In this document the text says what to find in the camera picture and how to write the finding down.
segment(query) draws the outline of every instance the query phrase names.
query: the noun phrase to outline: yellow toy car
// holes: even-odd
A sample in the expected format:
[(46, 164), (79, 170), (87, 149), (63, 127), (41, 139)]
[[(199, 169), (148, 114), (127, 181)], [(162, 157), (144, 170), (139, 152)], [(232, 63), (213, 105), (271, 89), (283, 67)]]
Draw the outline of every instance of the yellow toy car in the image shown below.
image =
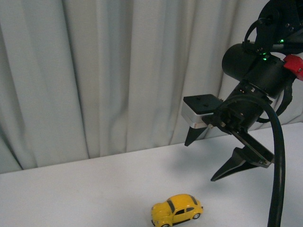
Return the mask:
[(188, 194), (174, 195), (163, 203), (152, 207), (152, 224), (155, 227), (170, 227), (176, 224), (197, 219), (203, 213), (201, 203)]

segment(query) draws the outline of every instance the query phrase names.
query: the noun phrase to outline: curtain fold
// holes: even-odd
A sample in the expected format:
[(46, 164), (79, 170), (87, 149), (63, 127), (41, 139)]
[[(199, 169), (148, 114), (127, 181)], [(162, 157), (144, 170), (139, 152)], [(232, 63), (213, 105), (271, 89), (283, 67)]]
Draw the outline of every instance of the curtain fold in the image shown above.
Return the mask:
[(0, 173), (184, 142), (183, 97), (231, 93), (222, 57), (266, 3), (0, 0)]

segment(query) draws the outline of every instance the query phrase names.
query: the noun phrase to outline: white table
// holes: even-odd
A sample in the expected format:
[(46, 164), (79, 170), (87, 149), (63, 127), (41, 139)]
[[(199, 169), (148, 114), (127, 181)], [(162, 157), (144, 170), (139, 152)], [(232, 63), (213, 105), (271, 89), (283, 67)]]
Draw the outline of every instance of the white table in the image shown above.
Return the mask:
[[(283, 227), (303, 226), (303, 123), (283, 126)], [(273, 151), (271, 129), (250, 134)], [(273, 165), (211, 182), (243, 146), (233, 136), (0, 175), (1, 227), (152, 227), (150, 209), (188, 193), (205, 212), (179, 227), (266, 227)]]

